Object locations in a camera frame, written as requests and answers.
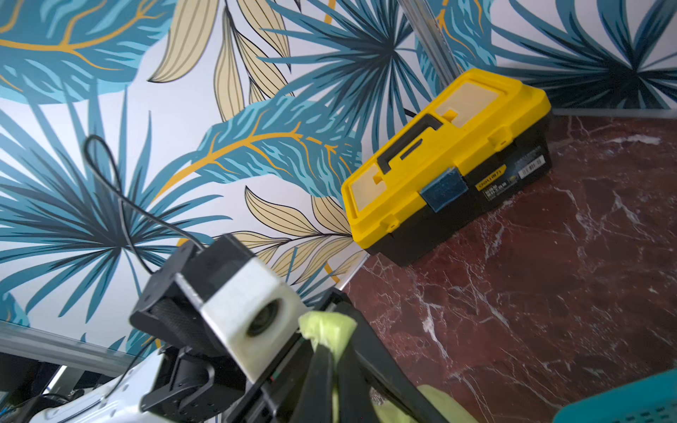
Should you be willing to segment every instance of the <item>tropical leaf wallpaper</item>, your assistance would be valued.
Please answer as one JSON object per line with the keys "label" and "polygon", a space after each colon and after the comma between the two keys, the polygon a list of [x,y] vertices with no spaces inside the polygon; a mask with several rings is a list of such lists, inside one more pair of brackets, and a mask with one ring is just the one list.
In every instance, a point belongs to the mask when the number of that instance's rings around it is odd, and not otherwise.
{"label": "tropical leaf wallpaper", "polygon": [[464,70],[543,88],[555,108],[677,108],[675,0],[428,2]]}
{"label": "tropical leaf wallpaper", "polygon": [[129,312],[185,240],[126,209],[139,261],[89,134],[137,205],[234,233],[311,306],[366,257],[341,184],[434,97],[420,54],[396,0],[0,1],[0,315],[151,339]]}

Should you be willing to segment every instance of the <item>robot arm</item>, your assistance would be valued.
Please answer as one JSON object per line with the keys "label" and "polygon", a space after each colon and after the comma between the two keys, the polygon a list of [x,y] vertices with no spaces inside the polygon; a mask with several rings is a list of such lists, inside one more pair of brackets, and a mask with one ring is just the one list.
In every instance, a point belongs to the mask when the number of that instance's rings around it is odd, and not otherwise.
{"label": "robot arm", "polygon": [[235,237],[202,252],[188,242],[152,275],[130,317],[165,347],[122,380],[60,407],[27,405],[5,421],[197,423],[227,410],[227,423],[330,423],[338,386],[341,422],[377,423],[373,386],[419,423],[446,422],[345,294],[330,289],[315,309],[357,322],[335,365],[297,333],[307,310],[300,298]]}

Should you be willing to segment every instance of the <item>metal frame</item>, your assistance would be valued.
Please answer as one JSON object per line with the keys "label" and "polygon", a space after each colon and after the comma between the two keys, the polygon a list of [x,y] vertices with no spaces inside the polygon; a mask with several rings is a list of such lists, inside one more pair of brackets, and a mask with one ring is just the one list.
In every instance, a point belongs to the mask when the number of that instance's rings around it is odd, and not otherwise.
{"label": "metal frame", "polygon": [[402,6],[404,15],[418,35],[418,41],[439,74],[442,86],[447,87],[458,78],[461,71],[454,61],[451,48],[437,26],[430,5],[425,0],[399,0],[399,5]]}
{"label": "metal frame", "polygon": [[0,352],[118,376],[133,356],[42,330],[0,321]]}

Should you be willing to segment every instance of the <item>black cable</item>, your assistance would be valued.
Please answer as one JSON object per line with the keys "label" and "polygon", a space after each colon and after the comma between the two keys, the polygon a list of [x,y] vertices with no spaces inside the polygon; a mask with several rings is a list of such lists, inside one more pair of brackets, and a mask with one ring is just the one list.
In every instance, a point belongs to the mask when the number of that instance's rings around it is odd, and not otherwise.
{"label": "black cable", "polygon": [[156,339],[157,339],[157,338],[156,338],[155,336],[153,336],[151,339],[149,339],[149,341],[146,343],[146,345],[144,345],[144,347],[141,348],[141,350],[137,353],[137,355],[134,356],[134,358],[132,359],[132,361],[131,361],[131,363],[129,364],[129,366],[127,366],[127,370],[125,370],[125,373],[123,373],[122,376],[120,376],[120,378],[118,379],[118,382],[115,384],[115,386],[113,386],[113,389],[111,389],[109,393],[105,394],[103,399],[108,399],[108,397],[109,397],[113,392],[115,392],[115,390],[118,388],[118,386],[120,386],[120,383],[122,383],[123,379],[124,379],[125,376],[127,375],[127,372],[129,372],[129,370],[134,366],[134,363],[136,363],[136,360],[137,360],[139,357],[141,357],[141,354],[143,354],[144,351],[148,348],[148,345],[151,345],[153,342],[155,342]]}
{"label": "black cable", "polygon": [[[101,171],[99,170],[98,165],[96,165],[96,163],[94,163],[94,160],[92,160],[91,155],[89,154],[89,144],[91,144],[92,141],[98,141],[99,144],[101,144],[101,146],[104,148],[104,151],[106,152],[106,155],[108,156],[108,159],[109,159],[109,161],[112,165],[112,168],[113,168],[113,175],[115,176],[115,182],[117,183],[117,186],[118,186],[117,188],[115,188],[102,175]],[[157,223],[158,225],[162,225],[162,226],[166,227],[167,229],[171,229],[174,232],[182,235],[184,238],[187,238],[187,239],[193,241],[195,243],[195,245],[197,245],[197,247],[200,251],[204,250],[204,246],[202,245],[202,242],[200,242],[193,235],[191,235],[190,233],[182,230],[181,228],[179,228],[177,226],[172,225],[171,223],[167,223],[166,221],[163,221],[162,219],[159,219],[159,218],[153,216],[152,214],[146,212],[141,207],[138,207],[136,204],[134,204],[134,202],[132,200],[125,197],[125,195],[123,193],[123,187],[122,187],[122,181],[121,181],[121,178],[120,178],[120,173],[118,172],[118,167],[115,163],[115,159],[113,159],[113,153],[110,151],[108,144],[106,143],[106,141],[104,141],[103,138],[101,138],[98,135],[90,135],[89,137],[87,137],[87,139],[85,140],[85,143],[83,144],[83,157],[85,159],[85,163],[87,164],[87,166],[89,166],[91,171],[94,172],[94,176],[96,176],[96,178],[99,179],[99,181],[101,183],[103,183],[118,198],[118,205],[119,205],[119,210],[120,210],[120,222],[121,222],[122,227],[123,227],[123,233],[125,235],[125,240],[127,241],[127,244],[129,245],[129,247],[132,250],[132,252],[134,253],[134,255],[137,257],[137,259],[139,259],[141,264],[144,266],[144,269],[148,273],[153,274],[153,271],[150,270],[150,268],[148,267],[146,262],[141,258],[141,255],[139,254],[139,252],[136,249],[136,246],[134,245],[134,243],[131,240],[131,236],[129,235],[129,228],[127,227],[127,220],[125,218],[125,209],[124,209],[124,206],[123,206],[123,202],[125,204],[127,204],[127,206],[130,207],[132,210],[141,214],[142,216],[144,216],[148,220],[151,220],[151,221]]]}
{"label": "black cable", "polygon": [[42,394],[41,397],[57,397],[61,399],[65,399],[66,401],[70,402],[70,398],[68,398],[66,395],[61,395],[61,394],[56,394],[56,393],[46,393]]}

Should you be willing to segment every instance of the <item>red marble floor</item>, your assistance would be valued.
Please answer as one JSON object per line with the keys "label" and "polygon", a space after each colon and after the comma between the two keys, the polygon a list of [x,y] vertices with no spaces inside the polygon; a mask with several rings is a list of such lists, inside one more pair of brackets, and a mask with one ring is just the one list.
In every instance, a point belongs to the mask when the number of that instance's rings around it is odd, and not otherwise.
{"label": "red marble floor", "polygon": [[677,366],[677,121],[559,117],[553,169],[402,269],[347,286],[415,384],[479,422]]}

